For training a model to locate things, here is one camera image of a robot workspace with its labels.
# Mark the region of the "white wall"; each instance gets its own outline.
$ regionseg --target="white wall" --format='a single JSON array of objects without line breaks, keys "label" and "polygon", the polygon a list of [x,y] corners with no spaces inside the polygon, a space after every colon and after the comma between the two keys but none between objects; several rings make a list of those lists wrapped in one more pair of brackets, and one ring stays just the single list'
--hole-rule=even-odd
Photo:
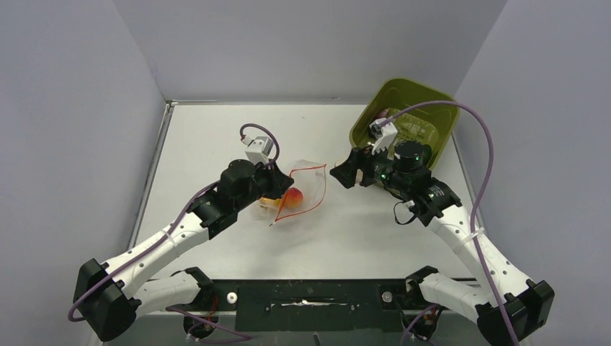
[{"label": "white wall", "polygon": [[[509,0],[456,99],[491,127],[491,238],[556,291],[535,345],[609,345],[611,2]],[[475,184],[481,129],[456,130]]]},{"label": "white wall", "polygon": [[507,0],[115,0],[167,99],[454,94]]},{"label": "white wall", "polygon": [[84,345],[81,263],[125,249],[164,99],[111,0],[3,1],[0,335]]}]

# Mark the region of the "screw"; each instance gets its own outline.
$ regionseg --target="screw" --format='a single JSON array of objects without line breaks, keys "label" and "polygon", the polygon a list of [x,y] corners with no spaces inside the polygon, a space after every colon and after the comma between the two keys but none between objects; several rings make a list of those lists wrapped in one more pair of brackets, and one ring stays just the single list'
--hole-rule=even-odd
[{"label": "screw", "polygon": [[382,293],[382,301],[384,301],[384,303],[392,303],[393,294],[388,291]]},{"label": "screw", "polygon": [[238,301],[238,295],[235,292],[227,293],[227,303],[235,304]]}]

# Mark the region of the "white table surface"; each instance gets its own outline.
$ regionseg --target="white table surface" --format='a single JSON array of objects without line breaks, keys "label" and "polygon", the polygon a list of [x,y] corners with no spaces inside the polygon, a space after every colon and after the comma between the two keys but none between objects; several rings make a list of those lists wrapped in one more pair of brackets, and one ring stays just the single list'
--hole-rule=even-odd
[{"label": "white table surface", "polygon": [[[174,220],[201,187],[216,181],[234,159],[245,159],[238,130],[269,128],[280,142],[279,166],[298,159],[330,167],[350,150],[348,133],[364,105],[177,105],[159,158],[136,242]],[[260,134],[248,129],[253,138]],[[433,172],[470,208],[454,143]],[[327,175],[326,196],[310,213],[270,227],[242,211],[238,222],[161,270],[156,278],[199,267],[212,279],[404,278],[425,265],[470,278],[458,258],[418,222],[396,225],[396,200],[382,189],[345,190]]]}]

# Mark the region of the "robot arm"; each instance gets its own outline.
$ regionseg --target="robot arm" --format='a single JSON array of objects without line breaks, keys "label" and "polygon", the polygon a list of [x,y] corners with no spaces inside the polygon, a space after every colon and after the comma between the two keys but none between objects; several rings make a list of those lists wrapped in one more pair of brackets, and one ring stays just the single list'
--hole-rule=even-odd
[{"label": "robot arm", "polygon": [[74,299],[76,309],[101,341],[122,334],[138,317],[179,303],[191,303],[212,285],[197,268],[170,278],[149,280],[187,250],[202,244],[237,221],[238,212],[261,197],[281,198],[293,184],[275,161],[268,161],[265,138],[249,141],[251,161],[235,160],[214,187],[196,196],[184,213],[164,230],[102,264],[81,266]]},{"label": "robot arm", "polygon": [[437,303],[477,323],[482,335],[492,345],[508,345],[511,339],[482,270],[473,237],[477,236],[483,257],[495,286],[504,298],[504,307],[519,340],[523,340],[547,320],[554,292],[545,282],[535,284],[512,265],[480,231],[472,234],[469,215],[460,198],[426,168],[427,148],[416,141],[404,141],[394,147],[389,159],[388,147],[396,129],[392,123],[382,128],[378,120],[371,128],[378,139],[364,148],[353,148],[348,160],[331,170],[345,188],[357,178],[363,187],[378,183],[404,205],[458,256],[478,281],[480,288],[439,274],[432,267],[422,268],[406,279],[406,290],[415,299]]}]

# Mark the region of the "white cable tie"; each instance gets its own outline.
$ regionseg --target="white cable tie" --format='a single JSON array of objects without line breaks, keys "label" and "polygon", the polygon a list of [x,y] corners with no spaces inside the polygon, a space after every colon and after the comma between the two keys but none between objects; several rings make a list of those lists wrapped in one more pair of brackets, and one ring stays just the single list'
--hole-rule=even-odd
[{"label": "white cable tie", "polygon": [[174,238],[172,238],[170,233],[168,233],[167,231],[163,229],[161,231],[165,234],[168,240],[172,243],[172,247],[174,248],[174,251],[176,251],[176,258],[180,257],[180,252],[178,252],[178,243],[176,243],[176,241],[174,240]]},{"label": "white cable tie", "polygon": [[468,236],[464,237],[463,240],[460,241],[460,243],[458,243],[458,245],[456,245],[454,247],[454,249],[452,249],[452,251],[458,255],[458,252],[471,240],[473,240],[473,238],[479,236],[480,234],[482,234],[484,232],[484,228],[480,227],[477,231],[475,231],[475,233],[469,233]]}]

